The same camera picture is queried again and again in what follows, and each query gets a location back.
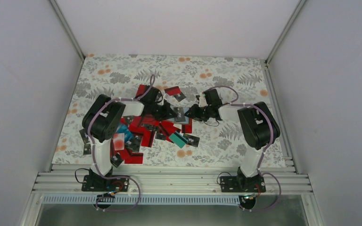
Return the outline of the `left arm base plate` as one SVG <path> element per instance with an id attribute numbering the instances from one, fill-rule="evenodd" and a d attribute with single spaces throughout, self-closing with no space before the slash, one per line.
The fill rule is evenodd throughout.
<path id="1" fill-rule="evenodd" d="M 128 185 L 129 179 L 126 178 L 107 180 L 86 175 L 83 179 L 81 190 L 83 192 L 127 192 Z"/>

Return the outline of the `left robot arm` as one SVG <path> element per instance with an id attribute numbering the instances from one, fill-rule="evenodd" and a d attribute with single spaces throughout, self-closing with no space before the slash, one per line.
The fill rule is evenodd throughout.
<path id="1" fill-rule="evenodd" d="M 109 159 L 110 142 L 118 131 L 123 116 L 150 116 L 154 121 L 175 118 L 176 113 L 160 95 L 159 89 L 140 85 L 136 97 L 111 98 L 100 94 L 82 120 L 82 127 L 91 143 L 91 174 L 96 174 L 93 183 L 101 191 L 112 185 L 112 164 Z"/>

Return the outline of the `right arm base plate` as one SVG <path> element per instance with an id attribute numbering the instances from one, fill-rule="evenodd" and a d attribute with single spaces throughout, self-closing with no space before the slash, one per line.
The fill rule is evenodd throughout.
<path id="1" fill-rule="evenodd" d="M 239 176 L 221 176 L 219 183 L 223 193 L 266 192 L 264 178 L 259 175 L 249 178 Z"/>

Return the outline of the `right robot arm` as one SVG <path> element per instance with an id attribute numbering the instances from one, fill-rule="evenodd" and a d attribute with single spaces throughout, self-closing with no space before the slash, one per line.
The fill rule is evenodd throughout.
<path id="1" fill-rule="evenodd" d="M 247 192 L 255 185 L 253 177 L 262 175 L 262 161 L 267 149 L 280 136 L 280 128 L 265 102 L 236 104 L 239 94 L 228 87 L 236 98 L 224 103 L 217 92 L 218 88 L 226 86 L 214 86 L 202 92 L 198 104 L 190 107 L 185 116 L 197 121 L 206 122 L 213 118 L 218 122 L 235 121 L 240 124 L 243 137 L 252 150 L 247 151 L 239 166 L 236 184 L 239 190 Z"/>

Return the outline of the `brown leather card holder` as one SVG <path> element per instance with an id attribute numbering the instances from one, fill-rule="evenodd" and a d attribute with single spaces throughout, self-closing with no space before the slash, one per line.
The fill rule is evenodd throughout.
<path id="1" fill-rule="evenodd" d="M 185 113 L 189 110 L 189 107 L 176 107 L 170 105 L 171 109 L 175 112 L 175 117 L 166 119 L 167 121 L 173 122 L 175 124 L 190 124 L 190 118 L 185 116 Z"/>

